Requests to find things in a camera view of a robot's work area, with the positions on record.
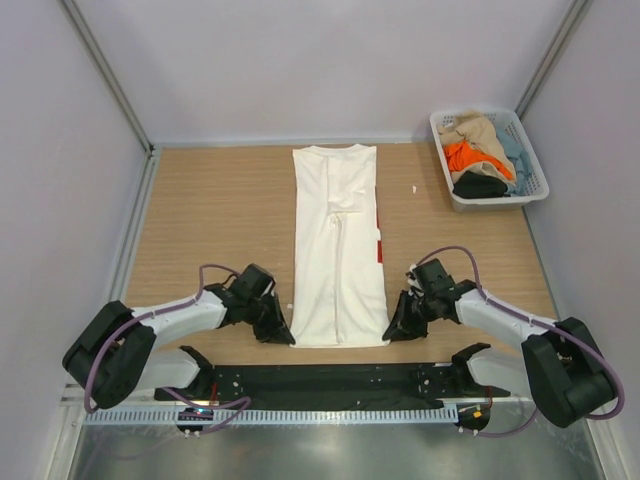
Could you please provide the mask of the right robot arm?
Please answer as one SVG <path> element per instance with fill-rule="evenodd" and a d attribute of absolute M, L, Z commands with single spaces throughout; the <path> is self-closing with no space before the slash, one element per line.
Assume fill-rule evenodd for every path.
<path fill-rule="evenodd" d="M 450 320 L 514 350 L 476 343 L 459 351 L 452 365 L 462 382 L 529 398 L 561 428 L 620 413 L 622 383 L 581 320 L 554 321 L 518 309 L 490 295 L 478 279 L 455 281 L 437 259 L 411 267 L 407 277 L 384 340 L 424 338 L 431 322 Z"/>

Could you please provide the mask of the white t shirt red print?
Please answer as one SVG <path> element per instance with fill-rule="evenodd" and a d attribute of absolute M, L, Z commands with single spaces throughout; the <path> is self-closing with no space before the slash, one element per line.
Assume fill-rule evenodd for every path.
<path fill-rule="evenodd" d="M 382 347 L 389 318 L 376 199 L 377 149 L 310 146 L 292 155 L 295 345 Z"/>

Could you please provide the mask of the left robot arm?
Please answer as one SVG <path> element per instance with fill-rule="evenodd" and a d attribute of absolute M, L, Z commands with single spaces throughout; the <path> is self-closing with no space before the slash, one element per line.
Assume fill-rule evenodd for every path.
<path fill-rule="evenodd" d="M 212 363 L 190 346 L 164 348 L 197 332 L 246 323 L 260 343 L 294 345 L 275 278 L 256 264 L 227 273 L 224 282 L 201 281 L 195 294 L 177 301 L 139 308 L 106 303 L 62 360 L 84 390 L 86 412 L 114 408 L 139 390 L 154 390 L 159 400 L 208 399 L 216 384 Z"/>

